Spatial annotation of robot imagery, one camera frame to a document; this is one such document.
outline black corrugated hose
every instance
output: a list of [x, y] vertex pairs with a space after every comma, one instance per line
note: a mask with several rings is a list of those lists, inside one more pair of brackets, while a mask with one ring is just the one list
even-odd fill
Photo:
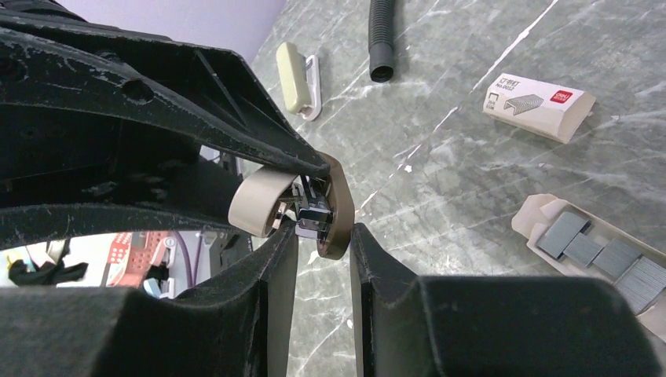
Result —
[[370, 0], [368, 53], [370, 79], [387, 82], [393, 77], [393, 13], [395, 0]]

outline gray staples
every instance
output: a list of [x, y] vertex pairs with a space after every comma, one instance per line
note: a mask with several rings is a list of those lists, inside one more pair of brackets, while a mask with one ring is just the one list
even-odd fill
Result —
[[602, 245], [596, 243], [589, 236], [585, 236], [583, 233], [578, 233], [573, 237], [569, 246], [564, 249], [564, 255], [572, 258], [585, 267], [589, 267], [592, 260], [596, 258], [602, 248]]
[[526, 96], [520, 96], [516, 98], [511, 98], [504, 103], [504, 110], [508, 108], [514, 109], [514, 116], [520, 115], [523, 112], [528, 112], [538, 108], [543, 103], [543, 98], [537, 96], [536, 94], [528, 94]]
[[584, 232], [589, 225], [590, 221], [586, 218], [571, 212], [562, 212], [555, 223], [541, 236], [536, 245], [551, 257], [559, 259], [573, 237], [580, 232]]
[[634, 313], [640, 313], [666, 288], [666, 269], [642, 257], [616, 283]]
[[599, 253], [599, 256], [592, 263], [606, 271], [616, 280], [640, 256], [640, 251], [615, 238], [604, 246], [602, 252]]

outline red logo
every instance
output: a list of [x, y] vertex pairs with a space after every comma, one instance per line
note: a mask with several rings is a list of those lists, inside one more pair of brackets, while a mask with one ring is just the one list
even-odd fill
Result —
[[563, 104], [566, 101], [568, 101], [569, 98], [571, 98], [572, 95], [573, 95], [573, 93], [567, 92], [566, 90], [558, 90], [558, 92], [555, 93], [553, 95], [553, 97], [551, 98], [551, 101], [557, 102], [559, 104]]

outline marble surface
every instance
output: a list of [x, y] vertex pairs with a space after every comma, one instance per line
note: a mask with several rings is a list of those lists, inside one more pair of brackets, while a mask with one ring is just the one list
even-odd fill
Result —
[[[338, 158], [364, 222], [420, 274], [554, 274], [510, 220], [549, 192], [666, 250], [661, 0], [397, 0], [397, 74], [370, 81], [368, 0], [287, 0], [253, 63], [284, 109], [283, 41], [320, 57], [320, 117], [292, 126]], [[561, 145], [481, 113], [502, 72], [597, 96]], [[289, 374], [355, 373], [349, 256], [302, 243]]]

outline beige roller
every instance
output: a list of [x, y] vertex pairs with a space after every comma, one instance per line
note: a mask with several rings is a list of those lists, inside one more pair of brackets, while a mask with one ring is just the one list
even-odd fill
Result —
[[297, 174], [262, 167], [246, 178], [229, 207], [229, 224], [256, 237], [270, 236], [278, 199], [291, 187]]

